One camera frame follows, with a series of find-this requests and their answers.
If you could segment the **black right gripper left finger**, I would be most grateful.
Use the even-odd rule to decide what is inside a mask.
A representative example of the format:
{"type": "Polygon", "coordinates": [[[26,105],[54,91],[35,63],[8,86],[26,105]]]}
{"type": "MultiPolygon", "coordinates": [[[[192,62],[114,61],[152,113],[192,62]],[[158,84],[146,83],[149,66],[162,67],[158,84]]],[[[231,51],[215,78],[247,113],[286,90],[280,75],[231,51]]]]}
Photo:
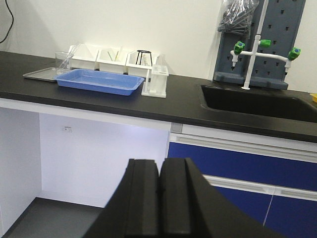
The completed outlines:
{"type": "Polygon", "coordinates": [[[158,178],[153,160],[130,159],[117,189],[84,237],[158,237],[158,178]]]}

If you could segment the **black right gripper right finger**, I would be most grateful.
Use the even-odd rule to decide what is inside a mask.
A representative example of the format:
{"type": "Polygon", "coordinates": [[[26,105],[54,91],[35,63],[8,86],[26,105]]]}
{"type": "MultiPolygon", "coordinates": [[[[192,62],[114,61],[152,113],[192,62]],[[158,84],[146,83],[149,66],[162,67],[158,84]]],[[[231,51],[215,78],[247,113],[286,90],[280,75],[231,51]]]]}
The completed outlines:
{"type": "Polygon", "coordinates": [[[165,159],[161,172],[164,238],[281,238],[248,216],[203,177],[189,158],[165,159]]]}

